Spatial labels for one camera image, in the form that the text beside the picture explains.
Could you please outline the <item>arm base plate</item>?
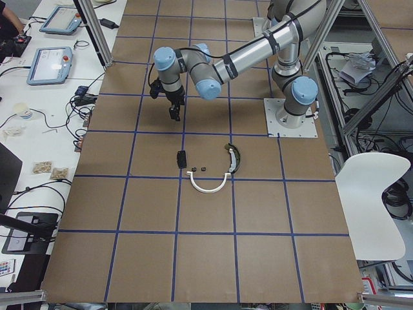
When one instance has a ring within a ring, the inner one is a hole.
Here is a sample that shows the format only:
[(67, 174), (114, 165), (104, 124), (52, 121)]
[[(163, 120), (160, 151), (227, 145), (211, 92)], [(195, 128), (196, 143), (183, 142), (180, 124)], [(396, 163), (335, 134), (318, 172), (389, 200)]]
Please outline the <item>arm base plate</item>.
[(272, 26), (272, 21), (267, 17), (253, 17), (252, 24), (254, 28), (254, 37), (258, 37), (260, 35), (268, 35), (269, 29)]
[(312, 109), (308, 106), (306, 114), (292, 116), (284, 107), (284, 99), (265, 98), (265, 117), (267, 134), (274, 138), (317, 138), (317, 130)]

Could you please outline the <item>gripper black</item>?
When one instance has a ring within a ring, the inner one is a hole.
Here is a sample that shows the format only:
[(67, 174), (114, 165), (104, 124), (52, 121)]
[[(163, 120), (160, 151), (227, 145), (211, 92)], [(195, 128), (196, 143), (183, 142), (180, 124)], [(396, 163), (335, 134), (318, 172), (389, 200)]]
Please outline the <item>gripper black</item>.
[(171, 102), (171, 107), (169, 108), (170, 118), (174, 121), (181, 121), (180, 118), (180, 106), (185, 104), (185, 90), (179, 88), (175, 91), (165, 91), (166, 97)]

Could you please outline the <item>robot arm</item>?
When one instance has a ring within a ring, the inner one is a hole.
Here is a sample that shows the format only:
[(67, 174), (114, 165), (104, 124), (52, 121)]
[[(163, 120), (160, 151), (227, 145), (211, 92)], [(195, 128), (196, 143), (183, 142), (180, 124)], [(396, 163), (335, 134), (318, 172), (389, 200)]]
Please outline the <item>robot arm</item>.
[(318, 29), (326, 8), (326, 1), (271, 1), (267, 13), (270, 27), (241, 47), (217, 57), (215, 63), (204, 43), (177, 49), (158, 48), (154, 52), (158, 77), (149, 84), (151, 97), (156, 99), (164, 93), (171, 103), (170, 117), (179, 121), (185, 96), (181, 74), (190, 75), (203, 99), (213, 100), (224, 84), (270, 56), (277, 56), (272, 79), (285, 100), (276, 119), (286, 128), (299, 128), (318, 93), (316, 82), (301, 71), (300, 46)]

